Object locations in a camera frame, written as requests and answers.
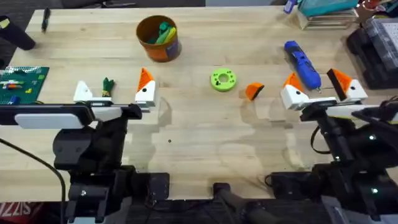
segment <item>black mount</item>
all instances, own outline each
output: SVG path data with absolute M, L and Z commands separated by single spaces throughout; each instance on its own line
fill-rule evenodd
M 383 104 L 377 113 L 374 109 L 364 113 L 386 114 Z M 386 172 L 398 166 L 396 133 L 373 124 L 356 128 L 350 119 L 329 117 L 330 106 L 336 105 L 314 103 L 300 118 L 317 121 L 334 161 L 316 164 L 311 172 L 272 173 L 275 197 L 320 200 L 331 196 L 343 209 L 368 214 L 374 221 L 380 215 L 398 213 L 398 187 Z
M 70 174 L 66 217 L 71 222 L 75 217 L 103 222 L 126 197 L 144 201 L 169 196 L 169 174 L 138 174 L 134 166 L 121 165 L 127 122 L 141 116 L 141 110 L 130 105 L 121 117 L 99 122 L 95 129 L 63 129 L 55 137 L 54 167 Z

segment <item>green lego baseplate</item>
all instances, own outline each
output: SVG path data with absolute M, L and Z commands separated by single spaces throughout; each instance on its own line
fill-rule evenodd
M 6 69 L 1 72 L 0 77 L 0 104 L 8 104 L 11 97 L 14 95 L 20 98 L 18 104 L 26 105 L 37 101 L 49 70 L 50 68 L 48 67 L 6 67 Z M 22 88 L 8 90 L 3 88 L 6 85 L 1 82 L 7 82 L 9 80 L 24 83 L 18 84 L 21 85 Z

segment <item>orange block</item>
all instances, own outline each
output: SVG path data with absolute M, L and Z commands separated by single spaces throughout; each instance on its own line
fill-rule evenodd
M 291 73 L 289 77 L 287 77 L 284 88 L 286 85 L 292 85 L 294 88 L 303 92 L 303 88 L 301 87 L 300 80 L 297 78 L 296 73 Z
M 344 93 L 347 92 L 349 85 L 351 84 L 352 78 L 344 74 L 343 72 L 336 70 L 336 69 L 331 69 L 333 74 L 335 75 L 338 83 L 340 84 L 341 89 L 343 89 Z
M 249 100 L 254 100 L 255 97 L 260 93 L 260 91 L 264 88 L 264 85 L 261 83 L 252 83 L 246 87 L 246 97 Z
M 152 75 L 145 69 L 141 69 L 141 74 L 139 77 L 139 83 L 138 83 L 138 88 L 137 91 L 140 91 L 146 84 L 148 84 L 150 81 L 152 81 L 154 78 Z

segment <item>teal box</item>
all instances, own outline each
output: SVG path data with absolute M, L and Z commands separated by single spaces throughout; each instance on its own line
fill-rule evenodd
M 358 0 L 303 0 L 298 9 L 304 16 L 310 17 L 351 9 L 357 4 Z

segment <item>clear plastic container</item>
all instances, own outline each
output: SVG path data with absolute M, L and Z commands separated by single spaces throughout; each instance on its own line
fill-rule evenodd
M 398 68 L 398 18 L 368 19 L 363 25 L 388 71 Z

